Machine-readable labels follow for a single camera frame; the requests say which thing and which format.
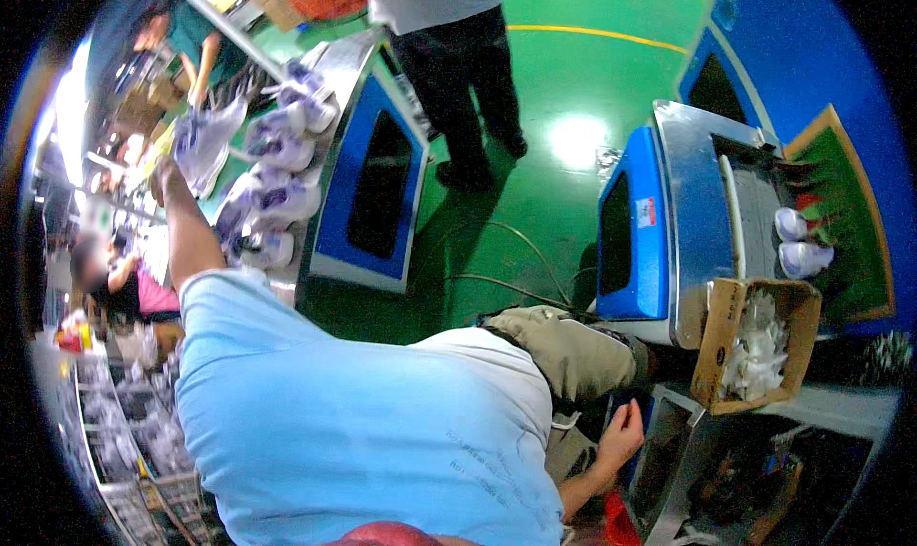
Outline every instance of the wooden frame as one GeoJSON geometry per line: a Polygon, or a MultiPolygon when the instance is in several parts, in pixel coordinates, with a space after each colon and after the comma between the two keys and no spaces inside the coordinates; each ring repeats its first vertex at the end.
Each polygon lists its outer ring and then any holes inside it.
{"type": "Polygon", "coordinates": [[[792,160],[797,154],[807,148],[819,134],[828,128],[833,130],[834,135],[841,143],[843,153],[846,155],[847,160],[850,161],[850,165],[859,182],[860,190],[865,197],[866,205],[869,208],[869,216],[872,218],[872,225],[876,230],[876,241],[878,242],[879,252],[882,254],[882,265],[885,271],[885,286],[888,290],[887,302],[885,305],[862,313],[856,313],[853,317],[844,321],[870,321],[887,318],[895,314],[895,289],[891,277],[891,257],[888,254],[888,242],[886,242],[885,239],[885,228],[882,226],[882,216],[878,211],[878,204],[876,203],[876,196],[872,192],[872,185],[869,184],[869,178],[866,177],[865,170],[863,169],[863,162],[860,161],[859,156],[856,154],[850,136],[848,136],[846,130],[843,129],[841,119],[834,110],[834,105],[828,104],[818,117],[806,126],[789,144],[784,146],[783,153],[787,160],[792,160]]]}

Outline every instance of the yellow floor line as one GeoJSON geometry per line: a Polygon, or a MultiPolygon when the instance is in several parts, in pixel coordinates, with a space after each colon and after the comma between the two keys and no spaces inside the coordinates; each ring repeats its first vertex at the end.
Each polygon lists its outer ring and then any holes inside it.
{"type": "Polygon", "coordinates": [[[659,41],[650,41],[649,39],[641,39],[638,36],[633,36],[630,34],[623,34],[622,32],[611,32],[611,31],[599,31],[597,29],[584,29],[583,27],[552,27],[541,24],[511,24],[506,27],[509,31],[551,31],[551,32],[577,32],[579,34],[594,34],[597,36],[607,36],[612,39],[621,39],[622,41],[630,41],[631,43],[640,43],[645,44],[646,46],[655,46],[658,48],[667,48],[676,53],[686,53],[687,50],[681,48],[680,46],[675,46],[674,44],[669,43],[660,43],[659,41]]]}

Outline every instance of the white shoe pair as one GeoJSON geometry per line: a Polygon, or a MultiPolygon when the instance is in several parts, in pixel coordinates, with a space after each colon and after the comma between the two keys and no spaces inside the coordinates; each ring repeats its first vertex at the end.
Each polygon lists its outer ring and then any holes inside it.
{"type": "Polygon", "coordinates": [[[803,242],[809,237],[809,224],[798,211],[780,208],[774,213],[777,235],[783,241],[778,248],[780,267],[790,279],[818,275],[834,259],[833,247],[803,242]]]}

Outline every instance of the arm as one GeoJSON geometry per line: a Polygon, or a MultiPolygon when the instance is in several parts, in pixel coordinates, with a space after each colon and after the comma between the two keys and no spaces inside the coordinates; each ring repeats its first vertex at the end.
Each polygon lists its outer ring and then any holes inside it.
{"type": "Polygon", "coordinates": [[[599,451],[595,462],[582,474],[564,481],[557,488],[564,505],[567,523],[592,496],[604,494],[613,489],[618,470],[643,444],[643,419],[640,407],[634,399],[614,411],[612,422],[599,440],[599,451]]]}
{"type": "Polygon", "coordinates": [[[210,78],[210,71],[213,70],[213,63],[216,62],[216,55],[220,52],[220,33],[213,31],[203,39],[201,46],[201,69],[197,73],[197,80],[191,87],[188,94],[192,104],[196,106],[203,100],[203,95],[207,91],[207,79],[210,78]]]}
{"type": "Polygon", "coordinates": [[[226,266],[216,234],[203,217],[175,161],[160,156],[150,191],[166,209],[169,227],[169,271],[176,289],[189,277],[226,266]]]}
{"type": "Polygon", "coordinates": [[[138,260],[137,255],[130,255],[115,271],[108,274],[108,291],[111,293],[121,291],[124,284],[128,282],[130,273],[137,269],[138,260]]]}
{"type": "Polygon", "coordinates": [[[188,88],[188,94],[194,90],[194,85],[197,84],[197,68],[194,67],[194,63],[191,62],[191,59],[188,58],[188,55],[185,53],[179,54],[181,59],[181,66],[184,68],[185,73],[188,75],[188,79],[191,81],[191,86],[188,88]]]}

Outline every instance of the sticker label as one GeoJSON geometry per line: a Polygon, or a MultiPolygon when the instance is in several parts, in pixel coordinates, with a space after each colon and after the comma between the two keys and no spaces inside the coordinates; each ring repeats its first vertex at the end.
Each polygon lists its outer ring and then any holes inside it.
{"type": "Polygon", "coordinates": [[[638,199],[636,204],[636,227],[648,228],[656,225],[656,203],[652,197],[638,199]]]}

